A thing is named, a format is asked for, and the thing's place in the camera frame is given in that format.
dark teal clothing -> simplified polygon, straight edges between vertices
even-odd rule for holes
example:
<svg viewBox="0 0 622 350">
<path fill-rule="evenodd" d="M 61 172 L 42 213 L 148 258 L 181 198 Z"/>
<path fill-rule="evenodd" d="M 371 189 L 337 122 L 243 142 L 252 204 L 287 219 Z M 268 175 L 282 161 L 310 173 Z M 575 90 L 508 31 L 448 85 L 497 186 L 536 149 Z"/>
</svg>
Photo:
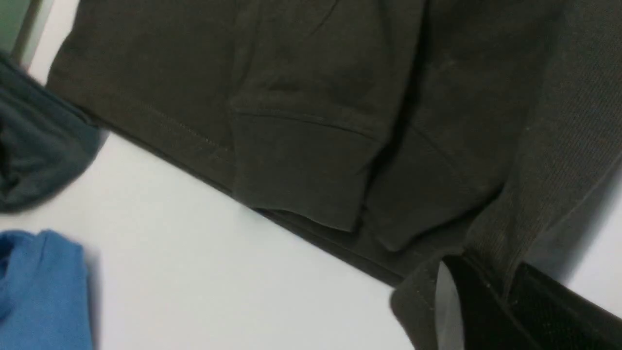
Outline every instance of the dark teal clothing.
<svg viewBox="0 0 622 350">
<path fill-rule="evenodd" d="M 98 128 L 0 53 L 0 212 L 39 203 L 79 176 Z"/>
</svg>

seam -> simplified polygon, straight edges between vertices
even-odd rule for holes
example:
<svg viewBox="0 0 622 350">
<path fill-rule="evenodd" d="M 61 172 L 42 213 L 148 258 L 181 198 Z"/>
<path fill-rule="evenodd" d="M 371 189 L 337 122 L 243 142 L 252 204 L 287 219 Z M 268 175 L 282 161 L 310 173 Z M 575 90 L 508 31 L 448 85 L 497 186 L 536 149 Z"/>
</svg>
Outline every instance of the seam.
<svg viewBox="0 0 622 350">
<path fill-rule="evenodd" d="M 316 115 L 310 115 L 310 114 L 305 114 L 305 113 L 296 113 L 293 114 L 291 112 L 288 111 L 284 111 L 284 110 L 262 110 L 262 109 L 245 109 L 245 108 L 233 108 L 233 111 L 238 114 L 238 115 L 247 115 L 247 116 L 258 116 L 261 118 L 275 118 L 275 119 L 284 119 L 284 120 L 292 120 L 292 121 L 298 121 L 301 123 L 308 123 L 308 124 L 314 124 L 314 125 L 319 125 L 319 126 L 324 126 L 326 128 L 333 128 L 333 129 L 338 129 L 338 130 L 342 130 L 342 131 L 347 131 L 349 133 L 353 133 L 353 134 L 357 134 L 360 136 L 363 136 L 371 141 L 375 141 L 375 142 L 380 142 L 380 140 L 377 140 L 376 138 L 367 135 L 363 132 L 360 132 L 358 130 L 352 130 L 349 129 L 347 127 L 341 126 L 341 125 L 335 125 L 335 124 L 324 124 L 322 123 L 322 121 L 324 121 L 325 119 Z M 299 116 L 304 116 L 306 118 L 308 118 L 309 120 L 305 120 L 305 119 L 300 119 L 298 118 Z"/>
<path fill-rule="evenodd" d="M 425 135 L 425 133 L 417 129 L 415 126 L 411 125 L 410 129 L 412 129 L 413 132 L 419 135 L 423 141 L 425 141 L 427 144 L 430 145 L 430 147 L 440 156 L 440 159 L 443 161 L 443 163 L 451 170 L 451 172 L 455 175 L 455 177 L 460 181 L 460 184 L 463 184 L 464 186 L 469 188 L 469 190 L 473 191 L 474 193 L 476 194 L 478 193 L 477 189 L 475 189 L 468 181 L 466 181 L 464 175 L 457 169 L 457 167 L 453 164 L 453 162 L 451 162 L 447 153 L 445 153 L 439 146 L 437 146 L 435 142 L 432 141 L 432 139 L 430 139 L 427 135 Z M 413 216 L 412 213 L 415 212 L 416 210 L 417 209 L 412 209 L 406 212 L 405 214 L 394 216 L 391 220 L 385 221 L 382 224 L 378 225 L 378 229 L 376 231 L 384 230 L 387 228 L 390 229 L 390 226 L 393 226 L 396 222 L 403 220 L 405 217 L 412 217 Z M 387 213 L 381 212 L 381 216 L 387 216 Z"/>
</svg>

white surface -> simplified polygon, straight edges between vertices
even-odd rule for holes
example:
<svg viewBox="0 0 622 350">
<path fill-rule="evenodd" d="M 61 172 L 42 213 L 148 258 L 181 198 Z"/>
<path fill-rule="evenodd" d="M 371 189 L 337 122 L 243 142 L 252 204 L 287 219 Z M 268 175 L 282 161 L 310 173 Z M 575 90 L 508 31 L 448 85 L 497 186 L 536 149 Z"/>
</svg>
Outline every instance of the white surface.
<svg viewBox="0 0 622 350">
<path fill-rule="evenodd" d="M 56 0 L 31 74 L 45 82 L 78 0 Z M 568 286 L 622 316 L 622 188 Z M 100 349 L 410 349 L 390 289 L 121 138 L 46 205 L 0 217 L 85 245 Z"/>
</svg>

blue fabric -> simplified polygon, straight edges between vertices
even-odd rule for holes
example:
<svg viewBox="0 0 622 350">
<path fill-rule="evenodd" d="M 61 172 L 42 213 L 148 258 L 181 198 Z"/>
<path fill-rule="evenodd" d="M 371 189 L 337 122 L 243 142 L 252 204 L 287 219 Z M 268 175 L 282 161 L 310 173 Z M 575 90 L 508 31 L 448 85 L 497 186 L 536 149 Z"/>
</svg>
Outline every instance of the blue fabric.
<svg viewBox="0 0 622 350">
<path fill-rule="evenodd" d="M 82 247 L 52 231 L 0 234 L 0 349 L 91 350 Z"/>
</svg>

